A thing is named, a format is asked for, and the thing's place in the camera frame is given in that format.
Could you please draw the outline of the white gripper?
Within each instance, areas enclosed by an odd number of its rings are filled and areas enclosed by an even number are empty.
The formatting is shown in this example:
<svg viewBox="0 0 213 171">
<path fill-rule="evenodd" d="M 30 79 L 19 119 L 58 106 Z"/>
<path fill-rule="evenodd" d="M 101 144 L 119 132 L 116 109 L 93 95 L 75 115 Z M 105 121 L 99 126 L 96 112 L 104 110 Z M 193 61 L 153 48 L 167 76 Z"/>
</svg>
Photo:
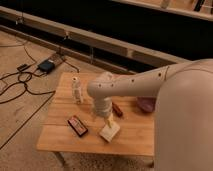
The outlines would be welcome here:
<svg viewBox="0 0 213 171">
<path fill-rule="evenodd" d="M 105 118 L 105 124 L 111 128 L 111 122 L 114 121 L 112 111 L 112 100 L 107 98 L 98 98 L 93 100 L 93 111 L 97 116 Z"/>
</svg>

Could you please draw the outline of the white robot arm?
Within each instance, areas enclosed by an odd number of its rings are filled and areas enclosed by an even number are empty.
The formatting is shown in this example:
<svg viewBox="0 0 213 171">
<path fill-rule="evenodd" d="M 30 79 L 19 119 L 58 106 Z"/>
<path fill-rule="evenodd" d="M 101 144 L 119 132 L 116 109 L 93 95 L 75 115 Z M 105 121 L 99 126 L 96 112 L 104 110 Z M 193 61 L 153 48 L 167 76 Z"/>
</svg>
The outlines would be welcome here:
<svg viewBox="0 0 213 171">
<path fill-rule="evenodd" d="M 105 72 L 88 83 L 87 92 L 102 117 L 113 96 L 156 100 L 155 171 L 213 171 L 213 59 L 118 78 Z"/>
</svg>

